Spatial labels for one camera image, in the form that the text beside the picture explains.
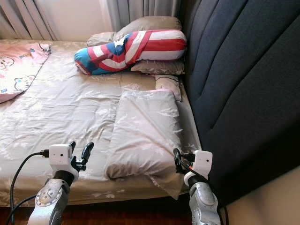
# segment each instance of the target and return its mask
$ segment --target gray pillow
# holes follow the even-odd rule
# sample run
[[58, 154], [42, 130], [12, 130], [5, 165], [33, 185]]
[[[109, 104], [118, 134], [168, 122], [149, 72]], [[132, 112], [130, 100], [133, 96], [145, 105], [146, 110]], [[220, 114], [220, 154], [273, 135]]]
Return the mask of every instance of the gray pillow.
[[105, 45], [107, 43], [118, 41], [125, 35], [139, 30], [181, 30], [182, 26], [176, 17], [172, 16], [145, 16], [132, 21], [126, 27], [122, 28], [118, 33], [103, 32], [92, 35], [87, 46]]
[[115, 40], [120, 40], [125, 35], [138, 30], [181, 30], [182, 26], [176, 17], [172, 16], [145, 16], [138, 18], [123, 27], [115, 35]]
[[86, 45], [88, 47], [97, 46], [97, 45], [105, 45], [107, 43], [114, 41], [114, 36], [116, 32], [103, 32], [100, 34], [94, 34], [90, 36]]
[[104, 176], [146, 175], [177, 198], [183, 182], [176, 173], [173, 149], [180, 148], [181, 131], [172, 92], [125, 91], [117, 109]]
[[145, 74], [155, 75], [181, 75], [184, 73], [184, 64], [181, 60], [141, 60], [131, 67], [131, 71], [140, 71]]

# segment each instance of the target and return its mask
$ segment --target small white pillow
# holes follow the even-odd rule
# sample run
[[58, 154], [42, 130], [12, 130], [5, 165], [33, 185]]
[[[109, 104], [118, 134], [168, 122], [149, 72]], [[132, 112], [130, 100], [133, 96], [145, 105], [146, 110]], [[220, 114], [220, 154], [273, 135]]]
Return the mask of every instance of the small white pillow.
[[169, 89], [173, 92], [176, 101], [181, 101], [178, 77], [172, 75], [155, 75], [155, 89]]

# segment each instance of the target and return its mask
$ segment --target pink blanket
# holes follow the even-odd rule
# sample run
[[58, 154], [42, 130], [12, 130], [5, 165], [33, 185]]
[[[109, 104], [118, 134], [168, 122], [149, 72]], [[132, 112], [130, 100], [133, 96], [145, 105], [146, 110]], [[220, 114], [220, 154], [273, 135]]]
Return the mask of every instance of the pink blanket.
[[0, 103], [27, 90], [50, 53], [49, 44], [0, 44]]

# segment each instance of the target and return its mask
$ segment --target upholstered headboard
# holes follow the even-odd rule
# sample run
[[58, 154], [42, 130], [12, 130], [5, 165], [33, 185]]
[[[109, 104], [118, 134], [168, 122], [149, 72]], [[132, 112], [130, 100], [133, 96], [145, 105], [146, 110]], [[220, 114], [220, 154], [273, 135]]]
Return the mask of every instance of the upholstered headboard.
[[185, 87], [226, 203], [300, 165], [300, 1], [186, 0]]

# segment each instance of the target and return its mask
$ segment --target blanket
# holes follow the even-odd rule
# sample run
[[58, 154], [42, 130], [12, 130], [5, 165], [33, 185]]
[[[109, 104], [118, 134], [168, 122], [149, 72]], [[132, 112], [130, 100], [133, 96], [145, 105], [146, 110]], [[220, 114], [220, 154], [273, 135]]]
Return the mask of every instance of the blanket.
[[80, 49], [75, 63], [85, 74], [98, 75], [127, 68], [138, 60], [176, 60], [186, 49], [180, 30], [143, 30], [119, 41]]
[[117, 108], [104, 176], [145, 175], [177, 199], [183, 179], [176, 173], [173, 149], [181, 147], [181, 131], [172, 91], [125, 91]]
[[29, 88], [50, 52], [49, 44], [0, 44], [0, 103]]

